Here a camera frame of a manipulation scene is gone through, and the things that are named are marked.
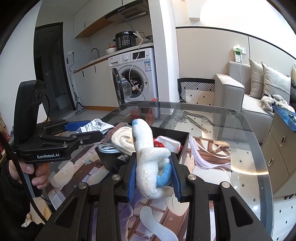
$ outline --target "person's sleeve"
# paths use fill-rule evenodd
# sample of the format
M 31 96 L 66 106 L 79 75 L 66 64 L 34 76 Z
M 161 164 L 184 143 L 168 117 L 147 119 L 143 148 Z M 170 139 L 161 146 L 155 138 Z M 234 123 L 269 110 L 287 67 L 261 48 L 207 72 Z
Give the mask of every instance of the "person's sleeve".
M 27 214 L 30 212 L 30 202 L 23 185 L 11 177 L 8 164 L 8 160 L 4 160 L 1 164 L 0 205 L 4 205 L 4 210 L 11 224 L 16 228 L 20 236 L 25 241 L 31 241 L 35 239 L 43 225 L 31 222 L 28 227 L 21 227 L 26 220 Z

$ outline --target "range hood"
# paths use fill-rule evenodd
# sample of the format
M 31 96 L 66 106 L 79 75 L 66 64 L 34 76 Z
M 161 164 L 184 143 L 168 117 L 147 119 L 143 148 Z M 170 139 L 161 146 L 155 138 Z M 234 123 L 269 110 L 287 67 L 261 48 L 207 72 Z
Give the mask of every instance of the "range hood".
M 106 20 L 123 23 L 135 18 L 145 16 L 149 13 L 148 0 L 136 0 L 113 10 L 105 16 Z

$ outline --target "human hand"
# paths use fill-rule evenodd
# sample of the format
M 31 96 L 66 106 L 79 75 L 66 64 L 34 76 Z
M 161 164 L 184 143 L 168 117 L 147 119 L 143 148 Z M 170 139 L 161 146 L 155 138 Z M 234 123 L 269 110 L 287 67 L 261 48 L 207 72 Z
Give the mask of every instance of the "human hand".
M 34 166 L 32 164 L 26 164 L 22 160 L 19 161 L 19 164 L 23 173 L 33 174 L 35 172 L 36 177 L 32 179 L 32 185 L 37 186 L 38 189 L 42 189 L 47 186 L 48 177 L 50 175 L 50 162 L 43 163 L 38 166 L 36 170 L 34 170 Z M 11 177 L 17 182 L 22 183 L 12 160 L 9 161 L 8 167 Z

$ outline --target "sofa armrest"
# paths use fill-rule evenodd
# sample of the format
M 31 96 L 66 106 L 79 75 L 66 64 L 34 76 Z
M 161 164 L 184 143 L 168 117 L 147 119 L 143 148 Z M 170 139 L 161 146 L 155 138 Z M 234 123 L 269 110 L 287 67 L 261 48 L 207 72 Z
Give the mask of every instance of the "sofa armrest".
M 242 109 L 244 86 L 225 74 L 215 76 L 214 106 L 233 109 L 238 112 Z

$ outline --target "white cabinet handle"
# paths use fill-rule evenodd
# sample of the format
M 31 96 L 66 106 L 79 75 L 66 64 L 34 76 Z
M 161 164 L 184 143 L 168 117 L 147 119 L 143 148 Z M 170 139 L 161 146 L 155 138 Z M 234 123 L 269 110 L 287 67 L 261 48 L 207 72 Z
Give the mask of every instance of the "white cabinet handle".
M 281 144 L 280 144 L 280 146 L 282 147 L 283 146 L 283 144 L 284 144 L 284 142 L 285 142 L 285 137 L 282 137 L 282 139 L 281 139 Z
M 268 162 L 268 166 L 270 166 L 274 162 L 274 159 L 271 158 L 270 161 Z

